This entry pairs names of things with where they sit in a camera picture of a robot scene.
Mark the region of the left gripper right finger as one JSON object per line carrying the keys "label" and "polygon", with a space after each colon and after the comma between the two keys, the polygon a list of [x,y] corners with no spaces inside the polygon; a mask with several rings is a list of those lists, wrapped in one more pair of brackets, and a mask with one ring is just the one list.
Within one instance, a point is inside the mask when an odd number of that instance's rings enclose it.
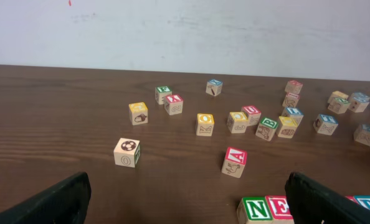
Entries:
{"label": "left gripper right finger", "polygon": [[370,210],[299,172],[292,172],[285,192],[295,224],[370,224]]}

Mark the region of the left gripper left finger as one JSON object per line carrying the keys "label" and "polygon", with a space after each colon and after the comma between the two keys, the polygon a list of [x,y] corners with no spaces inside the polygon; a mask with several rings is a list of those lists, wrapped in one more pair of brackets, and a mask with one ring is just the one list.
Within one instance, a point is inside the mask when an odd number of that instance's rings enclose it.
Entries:
{"label": "left gripper left finger", "polygon": [[3,223],[83,224],[91,198],[86,172],[78,172],[0,213]]}

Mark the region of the red E block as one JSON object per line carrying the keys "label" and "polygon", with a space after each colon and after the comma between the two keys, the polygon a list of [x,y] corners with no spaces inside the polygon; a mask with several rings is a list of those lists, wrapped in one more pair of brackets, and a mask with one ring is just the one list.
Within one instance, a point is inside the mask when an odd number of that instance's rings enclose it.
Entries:
{"label": "red E block", "polygon": [[267,195],[265,199],[273,217],[273,224],[294,224],[286,196]]}

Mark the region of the green N block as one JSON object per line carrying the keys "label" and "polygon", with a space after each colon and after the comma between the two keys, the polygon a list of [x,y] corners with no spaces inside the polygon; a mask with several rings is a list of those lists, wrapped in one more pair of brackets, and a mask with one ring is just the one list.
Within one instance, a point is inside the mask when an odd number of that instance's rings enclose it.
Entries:
{"label": "green N block", "polygon": [[243,197],[237,207],[239,224],[272,223],[273,217],[264,197]]}

